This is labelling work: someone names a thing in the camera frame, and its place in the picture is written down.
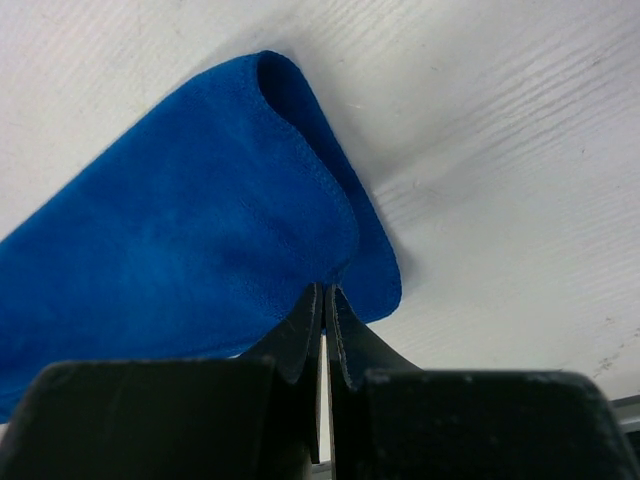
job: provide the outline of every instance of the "blue towel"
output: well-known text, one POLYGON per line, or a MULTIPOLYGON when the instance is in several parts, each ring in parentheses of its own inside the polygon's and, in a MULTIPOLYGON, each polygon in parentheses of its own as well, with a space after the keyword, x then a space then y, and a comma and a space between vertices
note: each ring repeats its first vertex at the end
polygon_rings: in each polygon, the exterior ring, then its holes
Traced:
POLYGON ((222 357, 314 281, 365 321, 393 250, 302 73, 273 52, 178 88, 0 243, 0 421, 59 360, 222 357))

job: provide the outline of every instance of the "white table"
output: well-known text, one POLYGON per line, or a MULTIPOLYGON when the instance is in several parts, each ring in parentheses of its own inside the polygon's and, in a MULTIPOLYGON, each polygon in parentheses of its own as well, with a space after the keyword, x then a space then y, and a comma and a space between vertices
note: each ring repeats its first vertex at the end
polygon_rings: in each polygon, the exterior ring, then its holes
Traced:
POLYGON ((270 48, 393 239, 377 333, 640 391, 639 2, 5 0, 0 42, 0 238, 186 78, 270 48))

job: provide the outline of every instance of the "fabric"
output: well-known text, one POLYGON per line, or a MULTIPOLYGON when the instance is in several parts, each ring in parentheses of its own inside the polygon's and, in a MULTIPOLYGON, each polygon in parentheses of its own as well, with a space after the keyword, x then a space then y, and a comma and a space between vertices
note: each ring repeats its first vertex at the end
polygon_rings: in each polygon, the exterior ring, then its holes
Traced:
POLYGON ((314 281, 372 321, 393 250, 297 67, 240 57, 158 104, 0 243, 0 422, 60 360, 223 357, 314 281))

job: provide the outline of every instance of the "dark object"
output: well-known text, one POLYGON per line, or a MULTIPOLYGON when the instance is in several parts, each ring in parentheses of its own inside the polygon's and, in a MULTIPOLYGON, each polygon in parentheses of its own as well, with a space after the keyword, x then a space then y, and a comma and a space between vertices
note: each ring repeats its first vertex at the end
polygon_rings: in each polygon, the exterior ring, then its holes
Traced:
POLYGON ((53 362, 241 353, 315 281, 344 285, 365 321, 400 301, 391 245, 302 72, 274 52, 232 59, 0 242, 0 423, 53 362))
POLYGON ((334 479, 640 478, 586 378, 420 370, 319 285, 237 359, 50 367, 12 420, 0 478, 309 478, 322 318, 334 479))

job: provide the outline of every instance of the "blue cloth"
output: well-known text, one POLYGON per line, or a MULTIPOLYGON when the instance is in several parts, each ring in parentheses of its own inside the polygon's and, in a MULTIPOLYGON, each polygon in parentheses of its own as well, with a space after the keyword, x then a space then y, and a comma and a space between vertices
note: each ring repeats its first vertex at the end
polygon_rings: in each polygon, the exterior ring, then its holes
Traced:
POLYGON ((222 357, 314 281, 365 321, 400 275, 298 68, 236 58, 158 104, 0 243, 0 421, 67 359, 222 357))

